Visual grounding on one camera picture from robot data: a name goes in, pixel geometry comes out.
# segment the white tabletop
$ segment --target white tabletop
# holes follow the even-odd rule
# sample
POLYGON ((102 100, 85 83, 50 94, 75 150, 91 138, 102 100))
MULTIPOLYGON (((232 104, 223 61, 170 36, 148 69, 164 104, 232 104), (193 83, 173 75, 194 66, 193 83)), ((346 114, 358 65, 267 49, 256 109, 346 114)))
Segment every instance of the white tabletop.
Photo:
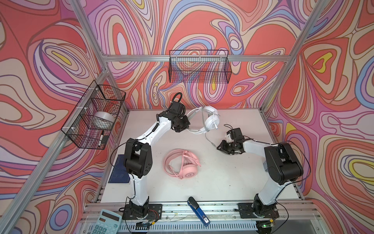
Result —
MULTIPOLYGON (((136 138, 143 134, 155 121, 160 110, 130 111, 123 132, 121 143, 130 137, 136 138)), ((218 129, 211 130, 206 135, 210 141, 219 145, 229 128, 240 127, 243 135, 262 142, 273 143, 269 132, 257 109, 218 110, 220 124, 218 129)), ((190 128, 203 127, 201 112, 191 121, 190 128)), ((148 195, 150 202, 187 201, 193 196, 197 201, 229 201, 252 200, 265 185, 269 174, 263 168, 265 158, 250 153, 241 155, 226 155, 216 150, 204 134, 196 135, 188 131, 176 133, 168 131, 151 146, 153 166, 148 173, 148 195), (162 160, 173 149, 186 149, 193 152, 200 160, 198 174, 190 179, 180 180, 168 176, 162 168, 162 160)), ((123 154, 125 145, 121 146, 118 154, 123 154)), ((174 168, 179 168, 180 158, 172 161, 174 168)), ((101 202, 125 202, 131 197, 129 184, 107 183, 101 202)), ((298 199, 293 186, 287 186, 279 199, 298 199)))

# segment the blue notebook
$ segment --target blue notebook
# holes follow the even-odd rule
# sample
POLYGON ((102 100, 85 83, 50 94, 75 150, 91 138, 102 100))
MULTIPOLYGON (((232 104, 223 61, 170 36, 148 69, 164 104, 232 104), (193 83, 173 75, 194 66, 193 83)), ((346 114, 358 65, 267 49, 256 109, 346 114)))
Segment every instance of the blue notebook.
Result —
POLYGON ((118 155, 116 163, 114 164, 115 168, 112 170, 108 183, 129 183, 130 176, 126 172, 126 167, 123 165, 125 156, 122 154, 118 155))

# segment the calculator display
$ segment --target calculator display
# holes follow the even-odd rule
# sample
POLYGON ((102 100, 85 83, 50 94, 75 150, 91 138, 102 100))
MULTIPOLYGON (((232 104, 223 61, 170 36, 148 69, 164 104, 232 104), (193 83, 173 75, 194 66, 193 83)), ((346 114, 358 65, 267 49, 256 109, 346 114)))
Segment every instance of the calculator display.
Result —
POLYGON ((108 218, 110 218, 110 219, 113 219, 113 220, 115 220, 115 221, 119 221, 119 217, 117 217, 117 216, 114 216, 114 215, 111 215, 111 214, 108 214, 108 213, 106 213, 106 212, 102 212, 102 215, 103 216, 105 216, 105 217, 108 217, 108 218))

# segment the vent grille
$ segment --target vent grille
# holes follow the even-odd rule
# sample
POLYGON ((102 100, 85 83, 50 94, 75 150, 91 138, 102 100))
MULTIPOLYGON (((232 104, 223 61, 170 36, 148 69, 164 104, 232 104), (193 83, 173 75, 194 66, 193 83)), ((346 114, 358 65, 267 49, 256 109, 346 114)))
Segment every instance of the vent grille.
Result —
MULTIPOLYGON (((177 231, 256 231, 256 221, 211 221, 205 227, 200 221, 184 222, 157 222, 149 230, 135 230, 135 223, 127 222, 133 232, 177 232, 177 231)), ((94 223, 88 228, 88 234, 92 231, 94 223)), ((125 222, 122 222, 118 233, 128 233, 125 222)))

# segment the black wire basket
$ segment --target black wire basket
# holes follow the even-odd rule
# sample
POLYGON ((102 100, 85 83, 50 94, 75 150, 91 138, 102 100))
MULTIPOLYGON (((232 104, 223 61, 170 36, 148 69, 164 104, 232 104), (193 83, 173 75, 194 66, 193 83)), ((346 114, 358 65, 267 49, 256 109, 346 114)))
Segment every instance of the black wire basket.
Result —
POLYGON ((72 125, 63 127, 61 130, 79 148, 105 149, 125 97, 126 92, 116 87, 96 84, 90 98, 72 125))
POLYGON ((229 83, 228 50, 170 50, 171 83, 229 83))

